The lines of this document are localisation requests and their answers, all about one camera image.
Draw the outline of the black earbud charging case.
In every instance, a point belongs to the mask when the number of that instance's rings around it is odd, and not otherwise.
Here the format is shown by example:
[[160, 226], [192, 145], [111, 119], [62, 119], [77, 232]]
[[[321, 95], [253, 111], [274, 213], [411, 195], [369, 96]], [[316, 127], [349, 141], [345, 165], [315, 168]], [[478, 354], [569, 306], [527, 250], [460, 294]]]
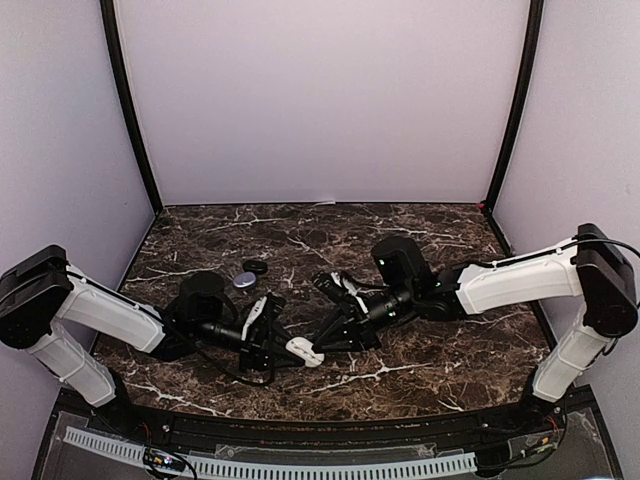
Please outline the black earbud charging case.
[[255, 275], [264, 275], [268, 272], [268, 264], [262, 260], [249, 259], [242, 264], [245, 272], [251, 272]]

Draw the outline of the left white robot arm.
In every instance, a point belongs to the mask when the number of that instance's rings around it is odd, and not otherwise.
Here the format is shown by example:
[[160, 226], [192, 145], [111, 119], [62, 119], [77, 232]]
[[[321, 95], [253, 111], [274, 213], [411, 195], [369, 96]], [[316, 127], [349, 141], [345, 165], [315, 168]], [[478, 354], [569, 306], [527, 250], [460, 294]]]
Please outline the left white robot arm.
[[124, 342], [164, 362], [202, 355], [202, 344], [237, 353], [239, 369], [319, 366], [324, 357], [278, 322], [284, 299], [259, 298], [241, 314], [225, 293], [224, 279], [198, 271], [179, 286], [164, 309], [144, 305], [85, 276], [66, 252], [50, 245], [1, 276], [1, 342], [34, 356], [70, 385], [120, 436], [141, 427], [140, 412], [124, 399], [115, 373], [98, 363], [63, 323], [72, 321]]

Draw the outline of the purple charging case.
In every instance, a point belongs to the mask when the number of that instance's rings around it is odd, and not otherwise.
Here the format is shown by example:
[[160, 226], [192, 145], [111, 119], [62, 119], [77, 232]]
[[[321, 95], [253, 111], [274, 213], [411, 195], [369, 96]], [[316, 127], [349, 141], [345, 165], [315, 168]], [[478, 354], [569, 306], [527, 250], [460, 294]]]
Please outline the purple charging case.
[[242, 272], [233, 278], [233, 286], [241, 291], [254, 288], [258, 283], [258, 276], [250, 271]]

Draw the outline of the white charging case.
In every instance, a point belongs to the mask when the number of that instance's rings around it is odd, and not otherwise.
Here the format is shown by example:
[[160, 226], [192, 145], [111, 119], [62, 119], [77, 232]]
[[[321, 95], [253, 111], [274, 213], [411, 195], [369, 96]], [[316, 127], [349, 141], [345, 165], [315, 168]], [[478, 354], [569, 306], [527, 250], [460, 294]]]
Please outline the white charging case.
[[317, 368], [325, 360], [324, 353], [316, 353], [313, 350], [313, 343], [304, 337], [294, 337], [290, 339], [285, 348], [288, 352], [302, 359], [307, 368]]

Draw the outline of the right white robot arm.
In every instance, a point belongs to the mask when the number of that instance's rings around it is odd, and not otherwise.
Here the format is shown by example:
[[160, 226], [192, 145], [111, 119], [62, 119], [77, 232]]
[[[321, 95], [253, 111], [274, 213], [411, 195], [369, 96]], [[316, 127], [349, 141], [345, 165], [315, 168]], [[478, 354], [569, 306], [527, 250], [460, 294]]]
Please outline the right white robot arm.
[[314, 286], [336, 308], [314, 336], [313, 350], [377, 348], [379, 330], [406, 319], [457, 321], [508, 305], [580, 297], [583, 303], [571, 328], [535, 368], [525, 400], [511, 410], [511, 426], [530, 434], [547, 420], [549, 405], [638, 323], [635, 273], [623, 247], [587, 223], [547, 249], [435, 273], [413, 239], [391, 236], [371, 250], [382, 285], [365, 287], [340, 272], [314, 277]]

